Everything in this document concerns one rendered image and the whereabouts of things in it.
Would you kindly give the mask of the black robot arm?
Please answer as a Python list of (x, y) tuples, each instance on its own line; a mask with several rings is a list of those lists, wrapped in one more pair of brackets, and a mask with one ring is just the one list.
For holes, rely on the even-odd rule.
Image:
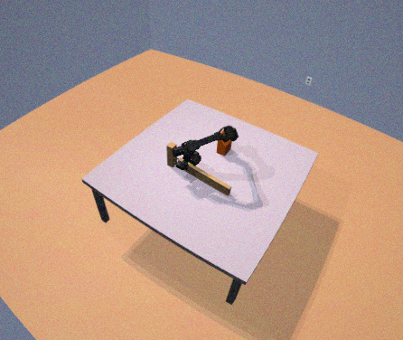
[[(224, 129), (223, 134), (221, 134), (220, 132)], [(226, 127), (222, 127), (220, 129), (220, 131), (214, 133), (213, 135), (210, 135), (208, 137), (199, 139), (199, 140), (189, 140), (186, 141), (184, 143), (181, 143), (181, 146), (172, 148), (172, 153), (174, 157), (177, 156), (181, 156), (183, 154), (185, 155), (190, 155), (192, 154), (192, 156), (190, 156), (188, 158), (188, 162), (192, 163), (194, 166), (198, 165), (202, 159), (202, 157), (200, 155), (196, 156), (194, 154), (194, 152), (199, 149), (201, 146), (209, 144), (210, 142), (213, 141), (218, 141), (218, 140), (223, 140), (224, 143), (226, 143), (227, 141), (231, 140), (231, 141), (235, 141), (237, 140), (239, 137), (238, 131), (235, 127), (229, 125)], [(185, 144), (186, 143), (186, 144)]]

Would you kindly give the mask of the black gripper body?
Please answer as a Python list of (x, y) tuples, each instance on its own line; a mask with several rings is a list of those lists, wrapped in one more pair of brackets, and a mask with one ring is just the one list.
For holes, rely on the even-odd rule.
[[(193, 154), (193, 153), (192, 153), (192, 154)], [(176, 167), (179, 168), (179, 169), (181, 169), (181, 170), (184, 170), (184, 169), (186, 168), (186, 166), (188, 165), (188, 158), (189, 158), (190, 156), (192, 156), (192, 154), (190, 154), (190, 155), (185, 155), (185, 154), (183, 154), (183, 161), (182, 161), (182, 162), (179, 161), (179, 162), (176, 164)], [(196, 156), (198, 156), (198, 155), (199, 155), (199, 152), (195, 151), (194, 154), (195, 154)]]

